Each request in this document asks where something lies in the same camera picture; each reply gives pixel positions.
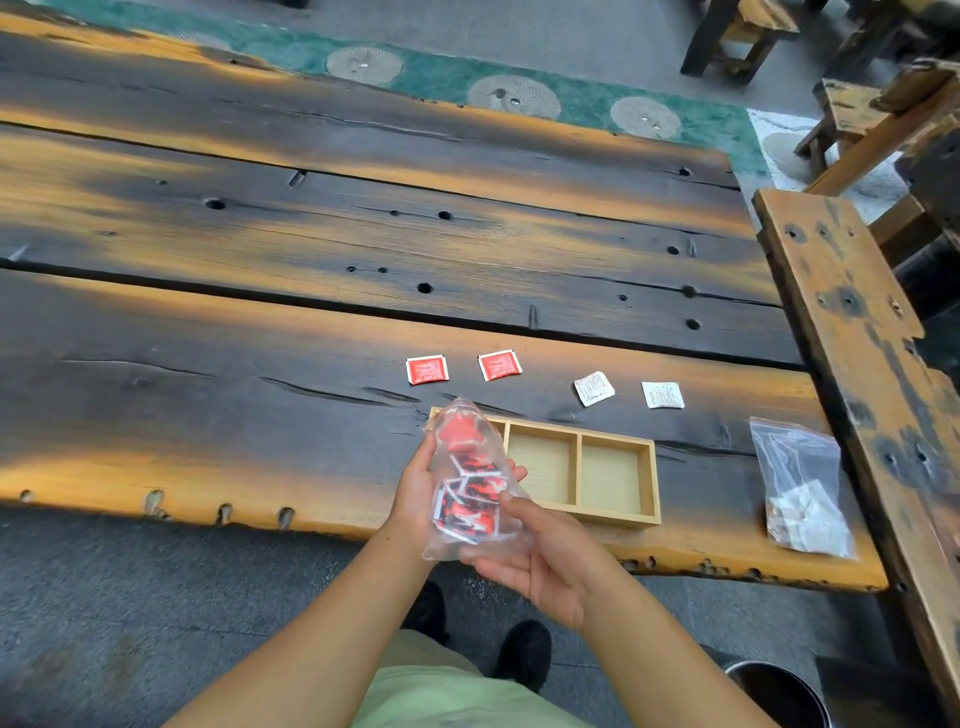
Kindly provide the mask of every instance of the left hand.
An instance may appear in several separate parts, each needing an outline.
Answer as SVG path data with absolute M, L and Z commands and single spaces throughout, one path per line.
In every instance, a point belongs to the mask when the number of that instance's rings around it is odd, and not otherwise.
M 430 512 L 433 510 L 433 478 L 428 469 L 436 449 L 437 438 L 433 432 L 427 431 L 423 436 L 423 442 L 400 474 L 400 482 L 396 485 L 394 495 L 394 506 L 383 524 L 384 528 L 389 527 L 394 532 L 412 537 L 420 553 L 426 550 L 434 533 L 430 518 Z M 518 466 L 509 459 L 507 464 L 517 482 L 527 476 L 527 469 L 522 465 Z

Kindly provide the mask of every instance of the plastic bag of white packets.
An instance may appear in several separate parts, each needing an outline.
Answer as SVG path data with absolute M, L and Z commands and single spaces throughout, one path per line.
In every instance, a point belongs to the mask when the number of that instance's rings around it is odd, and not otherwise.
M 840 446 L 829 435 L 750 418 L 767 492 L 767 533 L 781 546 L 856 558 L 840 511 Z
M 473 402 L 454 400 L 425 429 L 436 436 L 437 450 L 430 461 L 435 530 L 423 558 L 451 561 L 464 546 L 472 556 L 530 550 L 532 539 L 523 524 L 500 509 L 503 493 L 529 496 L 514 480 L 503 440 L 490 421 Z

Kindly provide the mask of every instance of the foot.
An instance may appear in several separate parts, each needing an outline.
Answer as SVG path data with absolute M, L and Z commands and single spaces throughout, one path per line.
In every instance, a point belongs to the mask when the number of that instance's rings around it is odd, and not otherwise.
M 550 671 L 552 653 L 550 630 L 542 622 L 525 619 L 503 641 L 491 677 L 513 680 L 532 692 L 540 692 Z
M 417 601 L 410 607 L 400 629 L 412 629 L 426 635 L 439 644 L 446 644 L 450 636 L 446 633 L 446 603 L 444 593 L 435 581 L 423 585 Z

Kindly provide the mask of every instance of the wooden tray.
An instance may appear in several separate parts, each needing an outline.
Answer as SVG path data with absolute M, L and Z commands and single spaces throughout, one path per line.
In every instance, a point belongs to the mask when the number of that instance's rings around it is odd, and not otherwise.
M 433 407 L 433 418 L 441 407 Z M 618 525 L 660 524 L 652 440 L 487 416 L 504 449 L 530 474 L 523 488 L 544 508 Z

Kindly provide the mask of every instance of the green floor stripe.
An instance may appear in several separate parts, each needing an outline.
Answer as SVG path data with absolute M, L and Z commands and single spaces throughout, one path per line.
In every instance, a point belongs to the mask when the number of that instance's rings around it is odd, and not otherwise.
M 385 87 L 455 104 L 466 104 L 468 90 L 480 79 L 495 75 L 523 76 L 548 86 L 557 95 L 561 103 L 558 121 L 611 132 L 622 131 L 611 118 L 613 103 L 623 97 L 643 96 L 664 104 L 680 117 L 681 130 L 671 141 L 726 152 L 738 175 L 763 179 L 770 176 L 750 117 L 742 107 L 499 63 L 439 56 L 385 43 L 337 40 L 278 26 L 254 25 L 122 0 L 50 0 L 42 5 L 88 23 L 221 45 L 234 53 L 257 56 L 279 68 L 305 74 L 326 73 L 326 59 L 334 51 L 370 45 L 397 55 L 403 62 L 403 70 L 384 84 Z

